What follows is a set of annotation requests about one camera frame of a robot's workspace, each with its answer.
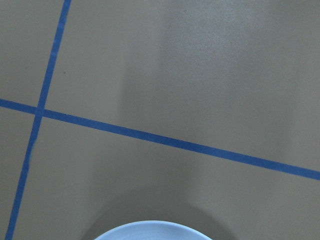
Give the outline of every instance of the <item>white bowl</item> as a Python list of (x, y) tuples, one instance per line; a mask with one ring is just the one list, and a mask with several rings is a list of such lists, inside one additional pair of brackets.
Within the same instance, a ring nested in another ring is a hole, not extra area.
[(206, 235), (169, 221), (136, 221), (107, 231), (95, 240), (212, 240)]

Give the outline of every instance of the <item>blue line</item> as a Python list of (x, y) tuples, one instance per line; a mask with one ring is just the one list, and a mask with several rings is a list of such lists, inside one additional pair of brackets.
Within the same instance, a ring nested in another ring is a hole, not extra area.
[(36, 113), (36, 107), (35, 106), (29, 106), (21, 103), (17, 103), (14, 101), (8, 101), (0, 98), (0, 107), (4, 107), (7, 109), (13, 109), (20, 112), (28, 113), (28, 114), (35, 114)]
[(31, 130), (28, 146), (27, 146), (24, 160), (23, 160), (23, 165), (22, 165), (20, 178), (19, 178), (18, 186), (16, 189), (15, 197), (14, 197), (13, 207), (11, 210), (11, 215), (10, 215), (9, 225), (5, 235), (5, 240), (12, 240), (14, 235), (18, 214), (19, 214), (19, 209), (20, 209), (20, 205), (21, 205), (21, 201), (22, 201), (22, 197), (24, 194), (26, 181), (28, 177), (32, 150), (34, 148), (34, 145), (38, 137), (38, 133), (39, 133), (42, 117), (43, 117), (43, 112), (45, 109), (46, 100), (47, 100), (47, 96), (50, 88), (50, 83), (51, 83), (51, 79), (55, 69), (56, 60), (57, 60), (57, 56), (60, 48), (60, 43), (61, 43), (62, 36), (65, 29), (65, 24), (66, 24), (70, 4), (71, 4), (71, 0), (64, 0), (63, 2), (58, 26), (56, 28), (56, 32), (55, 32), (55, 36), (52, 44), (48, 65), (45, 71), (45, 76), (44, 76), (37, 108), (34, 109), (31, 106), (28, 107), (26, 105), (19, 104), (19, 103), (13, 104), (12, 102), (9, 102), (9, 101), (2, 101), (3, 105), (6, 105), (11, 108), (15, 108), (16, 110), (22, 110), (23, 112), (27, 110), (29, 111), (31, 110), (31, 108), (33, 111), (35, 110), (32, 130)]
[(183, 141), (171, 137), (161, 136), (145, 131), (134, 130), (122, 126), (112, 125), (100, 121), (90, 120), (83, 117), (73, 116), (65, 113), (60, 113), (51, 110), (44, 110), (43, 116), (50, 119), (55, 119), (71, 124), (76, 124), (92, 129), (98, 129), (109, 133), (119, 134), (123, 136), (141, 139), (157, 144), (163, 144), (179, 149), (189, 150), (196, 153), (206, 154), (222, 159), (228, 159), (239, 163), (258, 166), (265, 169), (276, 170), (287, 174), (297, 175), (310, 179), (320, 180), (320, 171), (315, 171), (303, 167), (293, 166), (276, 161), (270, 161), (263, 158), (244, 155), (232, 151), (218, 149), (210, 146), (200, 145), (188, 141)]

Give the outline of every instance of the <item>blue tape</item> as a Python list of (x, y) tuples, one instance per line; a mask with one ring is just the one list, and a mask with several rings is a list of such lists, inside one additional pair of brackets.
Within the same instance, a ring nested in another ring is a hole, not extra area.
[(4, 107), (7, 109), (17, 110), (20, 112), (28, 113), (28, 114), (36, 114), (36, 107), (35, 106), (29, 106), (13, 101), (8, 101), (0, 98), (0, 107)]
[(15, 197), (14, 197), (13, 207), (11, 210), (11, 215), (10, 215), (9, 225), (8, 225), (6, 235), (5, 235), (5, 240), (12, 240), (13, 235), (14, 235), (14, 231), (15, 231), (15, 227), (16, 227), (16, 223), (17, 223), (17, 219), (18, 219), (18, 214), (19, 214), (19, 209), (20, 209), (20, 205), (21, 205), (21, 201), (22, 201), (22, 197), (24, 194), (26, 181), (27, 181), (27, 177), (28, 177), (31, 154), (32, 154), (32, 150), (34, 148), (34, 145), (35, 145), (37, 137), (38, 137), (38, 133), (39, 133), (40, 125), (41, 125), (41, 120), (43, 117), (43, 112), (45, 109), (45, 105), (46, 105), (46, 101), (47, 101), (47, 97), (48, 97), (48, 92), (49, 92), (49, 88), (50, 88), (50, 83), (51, 83), (51, 79), (52, 79), (52, 76), (54, 73), (56, 60), (57, 60), (62, 36), (64, 33), (70, 4), (71, 4), (71, 0), (64, 0), (64, 2), (63, 2), (58, 26), (56, 28), (56, 32), (55, 32), (55, 36), (54, 36), (54, 40), (53, 40), (53, 44), (52, 44), (52, 49), (51, 49), (48, 65), (47, 65), (47, 68), (45, 71), (45, 76), (44, 76), (37, 108), (27, 106), (24, 104), (12, 103), (10, 101), (5, 101), (5, 100), (1, 101), (1, 104), (4, 107), (7, 106), (12, 109), (14, 108), (15, 110), (21, 110), (22, 112), (28, 111), (30, 113), (32, 111), (32, 113), (35, 114), (28, 146), (27, 146), (24, 160), (23, 160), (23, 165), (22, 165), (22, 169), (21, 169), (21, 173), (20, 173), (18, 186), (16, 189)]
[(276, 170), (287, 174), (297, 175), (310, 179), (320, 180), (320, 171), (315, 171), (303, 167), (284, 164), (276, 161), (270, 161), (263, 158), (244, 155), (232, 151), (218, 149), (210, 146), (200, 145), (188, 141), (183, 141), (175, 138), (161, 136), (145, 131), (134, 130), (122, 126), (112, 125), (100, 121), (90, 120), (83, 117), (73, 116), (65, 113), (60, 113), (51, 110), (44, 110), (43, 116), (50, 119), (55, 119), (71, 124), (81, 125), (92, 129), (102, 130), (109, 133), (119, 134), (123, 136), (141, 139), (157, 144), (167, 145), (179, 149), (189, 150), (192, 152), (206, 154), (222, 159), (228, 159), (239, 163), (258, 166), (265, 169)]

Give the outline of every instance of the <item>gray floor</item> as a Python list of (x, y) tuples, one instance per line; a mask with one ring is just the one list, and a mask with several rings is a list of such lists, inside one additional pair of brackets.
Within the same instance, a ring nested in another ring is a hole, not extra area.
[[(0, 2), (0, 99), (36, 106), (63, 1)], [(73, 0), (46, 109), (320, 171), (320, 1)], [(0, 239), (33, 115), (0, 107)], [(165, 220), (314, 240), (319, 181), (44, 118), (14, 240)]]

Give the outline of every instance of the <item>gray surface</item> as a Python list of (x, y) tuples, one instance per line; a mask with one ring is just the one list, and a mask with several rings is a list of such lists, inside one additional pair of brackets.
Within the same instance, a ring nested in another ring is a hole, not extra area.
[(0, 107), (0, 239), (5, 239), (33, 119)]
[(63, 1), (0, 1), (0, 98), (36, 106)]
[[(35, 106), (62, 1), (0, 2), (0, 98)], [(320, 2), (73, 0), (46, 108), (320, 170)], [(33, 116), (0, 109), (0, 239)], [(43, 119), (14, 240), (167, 220), (314, 240), (319, 181)]]
[(47, 108), (320, 170), (320, 1), (75, 1)]
[(14, 240), (167, 220), (216, 240), (317, 239), (316, 180), (44, 119)]

